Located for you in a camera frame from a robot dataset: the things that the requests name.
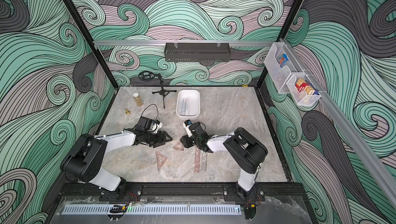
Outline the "long clear ruler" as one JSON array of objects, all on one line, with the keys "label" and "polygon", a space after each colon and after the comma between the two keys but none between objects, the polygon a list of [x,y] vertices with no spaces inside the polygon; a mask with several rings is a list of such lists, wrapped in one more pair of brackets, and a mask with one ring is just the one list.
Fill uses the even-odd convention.
[{"label": "long clear ruler", "polygon": [[208,153],[201,152],[200,157],[200,172],[205,172],[207,170],[207,160],[208,160]]}]

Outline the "white plastic storage box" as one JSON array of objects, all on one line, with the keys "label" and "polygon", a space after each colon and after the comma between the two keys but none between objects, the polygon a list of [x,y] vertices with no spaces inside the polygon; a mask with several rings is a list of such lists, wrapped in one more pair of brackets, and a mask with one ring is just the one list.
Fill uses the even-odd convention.
[{"label": "white plastic storage box", "polygon": [[197,120],[201,112],[201,94],[198,90],[181,90],[177,95],[176,115],[180,120]]}]

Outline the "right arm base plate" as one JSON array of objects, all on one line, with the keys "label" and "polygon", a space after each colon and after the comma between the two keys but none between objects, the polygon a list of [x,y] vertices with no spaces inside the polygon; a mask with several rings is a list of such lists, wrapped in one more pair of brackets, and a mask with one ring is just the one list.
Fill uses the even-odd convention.
[{"label": "right arm base plate", "polygon": [[264,201],[264,193],[255,184],[249,191],[245,191],[237,183],[223,185],[223,197],[225,201],[234,202],[258,202]]}]

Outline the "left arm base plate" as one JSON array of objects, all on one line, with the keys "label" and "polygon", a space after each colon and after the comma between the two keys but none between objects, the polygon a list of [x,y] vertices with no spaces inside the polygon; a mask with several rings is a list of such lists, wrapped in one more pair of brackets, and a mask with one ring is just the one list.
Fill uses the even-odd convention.
[{"label": "left arm base plate", "polygon": [[99,197],[101,202],[136,202],[140,201],[142,184],[128,183],[119,186],[115,191],[102,189]]}]

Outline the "long pink ruler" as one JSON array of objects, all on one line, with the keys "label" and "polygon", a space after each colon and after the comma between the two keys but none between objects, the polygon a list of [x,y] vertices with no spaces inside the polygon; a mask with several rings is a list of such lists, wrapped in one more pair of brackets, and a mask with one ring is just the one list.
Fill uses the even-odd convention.
[{"label": "long pink ruler", "polygon": [[194,173],[199,173],[200,172],[200,164],[201,164],[201,150],[196,147],[195,153],[194,153]]}]

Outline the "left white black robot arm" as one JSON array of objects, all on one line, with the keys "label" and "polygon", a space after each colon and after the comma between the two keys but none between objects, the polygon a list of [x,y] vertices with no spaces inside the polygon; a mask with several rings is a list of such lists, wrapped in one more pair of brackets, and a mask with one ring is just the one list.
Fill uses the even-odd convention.
[{"label": "left white black robot arm", "polygon": [[125,129],[118,134],[100,137],[83,134],[61,162],[60,170],[81,182],[115,192],[123,179],[102,167],[106,153],[136,145],[157,148],[172,140],[173,138],[165,131],[151,133]]}]

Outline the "clear semicircle protractor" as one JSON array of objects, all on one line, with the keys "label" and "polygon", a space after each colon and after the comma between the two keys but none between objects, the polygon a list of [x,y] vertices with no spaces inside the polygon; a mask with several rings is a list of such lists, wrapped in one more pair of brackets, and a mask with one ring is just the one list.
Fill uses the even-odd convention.
[{"label": "clear semicircle protractor", "polygon": [[189,114],[188,100],[185,100],[181,103],[181,107],[179,109],[179,115],[187,116],[188,114]]}]

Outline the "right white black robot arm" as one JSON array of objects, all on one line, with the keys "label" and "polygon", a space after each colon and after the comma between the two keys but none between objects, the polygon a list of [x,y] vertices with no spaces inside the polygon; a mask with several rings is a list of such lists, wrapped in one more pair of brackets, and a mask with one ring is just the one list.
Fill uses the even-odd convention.
[{"label": "right white black robot arm", "polygon": [[225,135],[209,135],[201,122],[186,120],[183,128],[187,134],[180,139],[185,148],[196,146],[203,152],[227,151],[240,167],[237,181],[239,189],[250,192],[256,182],[258,171],[264,162],[268,149],[251,133],[242,127]]}]

